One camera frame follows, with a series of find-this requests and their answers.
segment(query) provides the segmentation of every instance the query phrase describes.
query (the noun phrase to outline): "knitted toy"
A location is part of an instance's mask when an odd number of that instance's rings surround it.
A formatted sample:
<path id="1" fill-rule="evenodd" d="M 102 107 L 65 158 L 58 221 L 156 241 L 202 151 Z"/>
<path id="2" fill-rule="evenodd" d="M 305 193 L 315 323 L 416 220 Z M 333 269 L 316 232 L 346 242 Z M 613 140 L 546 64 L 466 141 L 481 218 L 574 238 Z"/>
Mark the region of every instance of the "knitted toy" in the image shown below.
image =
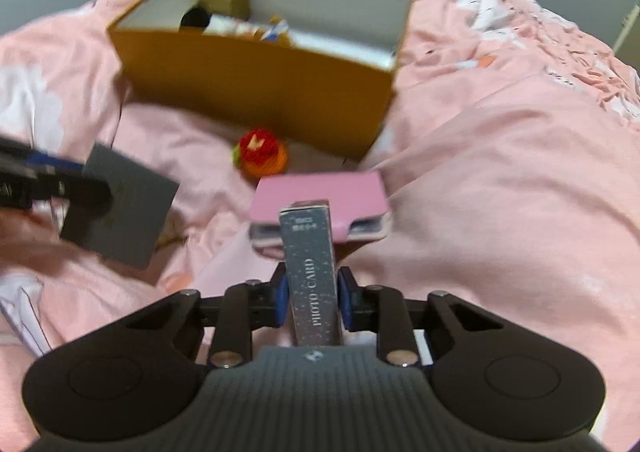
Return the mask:
<path id="1" fill-rule="evenodd" d="M 284 143 L 265 128 L 246 133 L 233 150 L 234 164 L 249 177 L 282 174 L 289 161 Z"/>

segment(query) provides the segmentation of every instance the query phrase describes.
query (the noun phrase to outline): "pink bedsheet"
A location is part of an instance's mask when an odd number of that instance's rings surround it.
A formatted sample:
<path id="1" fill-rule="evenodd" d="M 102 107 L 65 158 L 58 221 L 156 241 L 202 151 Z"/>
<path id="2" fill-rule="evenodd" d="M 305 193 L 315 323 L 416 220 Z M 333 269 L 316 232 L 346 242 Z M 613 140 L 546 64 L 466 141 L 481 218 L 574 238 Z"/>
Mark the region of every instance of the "pink bedsheet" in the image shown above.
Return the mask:
<path id="1" fill-rule="evenodd" d="M 105 26 L 134 1 L 0 39 L 2 132 L 80 160 L 99 140 L 181 182 L 145 272 L 59 241 L 47 207 L 0 212 L 4 452 L 36 437 L 20 401 L 34 356 L 167 292 L 221 294 L 274 267 L 248 244 L 240 131 L 130 98 Z M 382 171 L 394 229 L 345 264 L 412 298 L 447 289 L 589 356 L 607 381 L 604 443 L 625 451 L 640 429 L 638 75 L 534 0 L 416 0 L 400 59 L 362 163 Z M 292 165 L 340 162 L 296 146 Z"/>

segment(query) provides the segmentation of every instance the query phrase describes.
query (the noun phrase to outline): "pink card holder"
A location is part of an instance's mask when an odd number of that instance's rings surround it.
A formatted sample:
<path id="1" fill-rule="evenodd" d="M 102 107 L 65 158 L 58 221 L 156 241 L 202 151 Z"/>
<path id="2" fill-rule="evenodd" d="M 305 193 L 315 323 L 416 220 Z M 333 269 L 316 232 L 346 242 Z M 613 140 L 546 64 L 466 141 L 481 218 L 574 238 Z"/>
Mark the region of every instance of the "pink card holder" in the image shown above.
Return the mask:
<path id="1" fill-rule="evenodd" d="M 256 248 L 282 245 L 280 210 L 326 199 L 334 243 L 377 241 L 389 232 L 391 212 L 378 172 L 285 174 L 262 178 L 249 211 Z"/>

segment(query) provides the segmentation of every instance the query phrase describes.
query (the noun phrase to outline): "bed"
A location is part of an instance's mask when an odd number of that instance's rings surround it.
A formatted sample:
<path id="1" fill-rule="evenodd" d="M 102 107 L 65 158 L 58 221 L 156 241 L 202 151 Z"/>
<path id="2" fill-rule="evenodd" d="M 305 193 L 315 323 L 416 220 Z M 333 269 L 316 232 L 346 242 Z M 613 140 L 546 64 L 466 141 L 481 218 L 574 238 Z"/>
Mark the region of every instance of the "bed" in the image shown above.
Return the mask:
<path id="1" fill-rule="evenodd" d="M 63 207 L 0 212 L 0 449 L 36 436 L 20 400 L 35 357 L 181 288 L 267 279 L 238 128 L 136 101 L 106 26 L 136 0 L 94 0 L 0 38 L 0 131 L 86 159 L 95 141 L 180 182 L 143 272 L 59 240 Z M 396 97 L 360 163 L 394 228 L 342 262 L 411 298 L 445 289 L 578 349 L 607 382 L 594 429 L 615 452 L 640 428 L 640 79 L 535 0 L 415 0 Z M 291 147 L 298 171 L 342 159 Z M 263 333 L 258 345 L 287 343 Z"/>

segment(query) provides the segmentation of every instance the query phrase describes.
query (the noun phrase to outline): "dark gray square box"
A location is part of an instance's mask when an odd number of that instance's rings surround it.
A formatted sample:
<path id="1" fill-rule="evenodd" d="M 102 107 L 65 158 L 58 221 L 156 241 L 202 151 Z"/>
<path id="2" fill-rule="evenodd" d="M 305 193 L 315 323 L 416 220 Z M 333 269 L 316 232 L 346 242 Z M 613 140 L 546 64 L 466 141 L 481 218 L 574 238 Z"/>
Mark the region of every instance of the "dark gray square box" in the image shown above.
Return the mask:
<path id="1" fill-rule="evenodd" d="M 107 212 L 71 205 L 60 237 L 136 268 L 146 268 L 178 183 L 96 144 L 82 175 L 105 180 L 113 201 Z"/>

